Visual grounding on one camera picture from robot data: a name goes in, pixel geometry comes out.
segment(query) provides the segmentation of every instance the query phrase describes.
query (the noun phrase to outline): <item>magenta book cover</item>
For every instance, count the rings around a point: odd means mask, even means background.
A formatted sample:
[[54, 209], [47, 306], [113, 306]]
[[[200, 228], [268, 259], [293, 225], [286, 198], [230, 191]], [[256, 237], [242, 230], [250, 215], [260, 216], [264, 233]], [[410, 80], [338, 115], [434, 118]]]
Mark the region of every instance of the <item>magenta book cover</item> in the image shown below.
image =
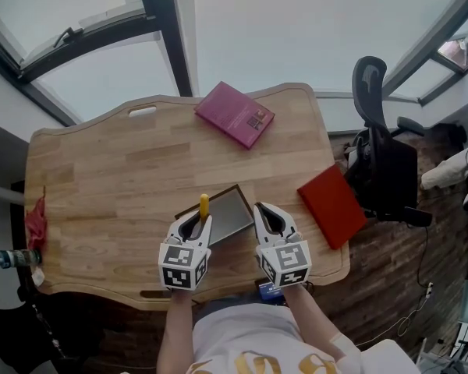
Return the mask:
[[195, 108], [196, 114], [250, 149], [274, 118], [263, 105], [220, 82]]

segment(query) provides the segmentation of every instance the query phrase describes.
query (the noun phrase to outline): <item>wooden table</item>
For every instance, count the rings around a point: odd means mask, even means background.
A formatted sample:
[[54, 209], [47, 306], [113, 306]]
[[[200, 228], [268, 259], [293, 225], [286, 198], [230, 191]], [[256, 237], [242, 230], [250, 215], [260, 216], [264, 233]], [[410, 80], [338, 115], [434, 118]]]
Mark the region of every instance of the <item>wooden table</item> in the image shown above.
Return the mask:
[[[296, 189], [334, 163], [314, 92], [285, 83], [250, 96], [275, 113], [251, 150], [197, 117], [192, 97], [130, 101], [66, 129], [31, 138], [26, 208], [45, 186], [48, 244], [40, 291], [100, 295], [142, 310], [166, 309], [158, 276], [159, 244], [174, 215], [239, 184], [250, 205], [265, 201], [292, 214], [309, 242], [316, 285], [349, 272], [348, 243], [328, 247]], [[156, 107], [147, 115], [130, 112]], [[214, 246], [194, 299], [254, 289], [254, 229]]]

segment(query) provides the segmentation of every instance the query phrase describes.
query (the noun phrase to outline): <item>red cloth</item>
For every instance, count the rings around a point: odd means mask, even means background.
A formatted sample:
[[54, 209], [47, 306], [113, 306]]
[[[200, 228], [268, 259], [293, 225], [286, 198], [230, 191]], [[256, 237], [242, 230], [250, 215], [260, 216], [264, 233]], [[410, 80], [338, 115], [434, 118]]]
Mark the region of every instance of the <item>red cloth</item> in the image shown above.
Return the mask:
[[353, 191], [335, 164], [298, 189], [333, 249], [339, 249], [365, 224]]
[[45, 188], [44, 195], [37, 201], [31, 212], [26, 212], [24, 219], [26, 228], [30, 233], [29, 249], [39, 249], [45, 243], [47, 235], [47, 219], [45, 219]]

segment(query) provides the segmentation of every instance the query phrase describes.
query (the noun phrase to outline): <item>power plug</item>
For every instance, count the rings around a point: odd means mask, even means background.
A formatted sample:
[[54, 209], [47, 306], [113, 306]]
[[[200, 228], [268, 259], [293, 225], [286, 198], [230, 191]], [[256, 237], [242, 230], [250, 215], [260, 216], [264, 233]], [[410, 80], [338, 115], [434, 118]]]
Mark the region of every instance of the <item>power plug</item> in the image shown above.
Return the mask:
[[431, 290], [433, 289], [433, 287], [434, 287], [434, 283], [432, 283], [432, 282], [428, 283], [427, 293], [424, 296], [426, 299], [430, 298]]

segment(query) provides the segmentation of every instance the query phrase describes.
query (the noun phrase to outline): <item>yellow cylindrical object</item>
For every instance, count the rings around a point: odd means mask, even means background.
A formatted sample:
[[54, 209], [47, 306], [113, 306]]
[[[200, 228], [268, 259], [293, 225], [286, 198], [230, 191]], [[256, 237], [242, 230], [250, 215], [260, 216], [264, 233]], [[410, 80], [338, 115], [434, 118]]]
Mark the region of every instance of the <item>yellow cylindrical object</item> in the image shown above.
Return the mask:
[[201, 194], [200, 197], [200, 217], [202, 221], [205, 221], [208, 216], [208, 205], [210, 203], [210, 197], [207, 194]]

